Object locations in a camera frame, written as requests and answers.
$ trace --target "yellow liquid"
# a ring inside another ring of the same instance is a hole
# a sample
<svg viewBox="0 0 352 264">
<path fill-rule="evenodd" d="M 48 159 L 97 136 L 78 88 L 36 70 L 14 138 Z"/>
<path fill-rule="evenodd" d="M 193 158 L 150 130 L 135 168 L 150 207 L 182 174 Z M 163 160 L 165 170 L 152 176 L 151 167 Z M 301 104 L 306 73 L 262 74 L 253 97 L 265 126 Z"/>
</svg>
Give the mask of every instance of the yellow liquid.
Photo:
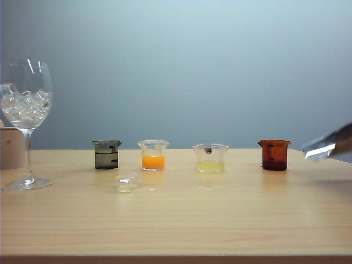
<svg viewBox="0 0 352 264">
<path fill-rule="evenodd" d="M 197 170 L 200 172 L 222 172 L 225 169 L 223 162 L 198 162 Z"/>
</svg>

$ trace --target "glass base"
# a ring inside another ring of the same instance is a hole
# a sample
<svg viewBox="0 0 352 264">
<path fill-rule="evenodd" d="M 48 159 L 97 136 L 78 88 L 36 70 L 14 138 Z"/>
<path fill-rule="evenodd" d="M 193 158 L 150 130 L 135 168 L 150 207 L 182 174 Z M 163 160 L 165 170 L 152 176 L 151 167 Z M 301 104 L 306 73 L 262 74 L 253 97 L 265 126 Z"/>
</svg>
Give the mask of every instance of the glass base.
<svg viewBox="0 0 352 264">
<path fill-rule="evenodd" d="M 32 179 L 20 179 L 14 183 L 10 183 L 4 187 L 5 191 L 24 191 L 34 188 L 45 187 L 52 184 L 52 180 L 40 179 L 33 177 Z"/>
<path fill-rule="evenodd" d="M 144 171 L 151 171 L 151 172 L 155 172 L 155 171 L 160 171 L 163 168 L 142 168 Z"/>
</svg>

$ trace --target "clear beaker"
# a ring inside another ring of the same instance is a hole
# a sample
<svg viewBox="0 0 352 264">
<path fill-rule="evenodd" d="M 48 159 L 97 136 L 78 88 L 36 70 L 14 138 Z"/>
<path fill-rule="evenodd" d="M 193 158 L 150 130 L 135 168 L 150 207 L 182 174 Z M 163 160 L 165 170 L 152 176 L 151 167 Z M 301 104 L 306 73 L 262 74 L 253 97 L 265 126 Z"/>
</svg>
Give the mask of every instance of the clear beaker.
<svg viewBox="0 0 352 264">
<path fill-rule="evenodd" d="M 290 141 L 283 139 L 263 139 L 258 142 L 263 148 L 263 169 L 269 171 L 285 171 L 287 169 L 287 148 Z"/>
<path fill-rule="evenodd" d="M 193 146 L 199 172 L 222 172 L 225 169 L 224 154 L 229 147 L 222 144 L 198 144 Z"/>
<path fill-rule="evenodd" d="M 96 169 L 116 169 L 119 167 L 120 140 L 95 140 L 92 142 L 95 152 Z"/>
<path fill-rule="evenodd" d="M 138 146 L 142 149 L 142 169 L 159 171 L 165 167 L 163 150 L 169 145 L 166 140 L 142 140 Z"/>
</svg>

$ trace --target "beaker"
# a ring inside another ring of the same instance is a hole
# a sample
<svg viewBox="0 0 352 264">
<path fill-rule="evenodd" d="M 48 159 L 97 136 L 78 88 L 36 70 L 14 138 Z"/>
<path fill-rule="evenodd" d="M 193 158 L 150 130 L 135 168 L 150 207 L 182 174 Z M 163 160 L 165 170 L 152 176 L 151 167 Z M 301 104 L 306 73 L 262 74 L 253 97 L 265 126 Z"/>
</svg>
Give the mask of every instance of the beaker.
<svg viewBox="0 0 352 264">
<path fill-rule="evenodd" d="M 222 144 L 198 144 L 193 146 L 199 172 L 222 172 L 225 169 L 224 154 L 229 147 Z"/>
<path fill-rule="evenodd" d="M 285 171 L 287 169 L 287 148 L 290 141 L 283 139 L 263 139 L 258 142 L 262 146 L 263 169 L 269 171 Z"/>
<path fill-rule="evenodd" d="M 119 167 L 120 140 L 95 140 L 92 142 L 95 152 L 96 169 L 115 169 Z"/>
<path fill-rule="evenodd" d="M 142 149 L 142 169 L 159 171 L 165 167 L 164 149 L 169 145 L 166 140 L 142 140 L 138 146 Z"/>
</svg>

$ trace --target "amber beaker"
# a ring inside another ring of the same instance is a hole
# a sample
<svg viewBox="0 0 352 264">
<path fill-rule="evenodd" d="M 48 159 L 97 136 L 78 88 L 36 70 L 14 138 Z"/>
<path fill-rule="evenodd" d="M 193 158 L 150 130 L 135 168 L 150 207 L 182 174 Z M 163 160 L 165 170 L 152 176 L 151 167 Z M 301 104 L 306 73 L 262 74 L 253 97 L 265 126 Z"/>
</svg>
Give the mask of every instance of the amber beaker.
<svg viewBox="0 0 352 264">
<path fill-rule="evenodd" d="M 258 142 L 263 151 L 263 169 L 285 171 L 287 169 L 287 148 L 290 141 L 283 139 L 263 139 Z"/>
</svg>

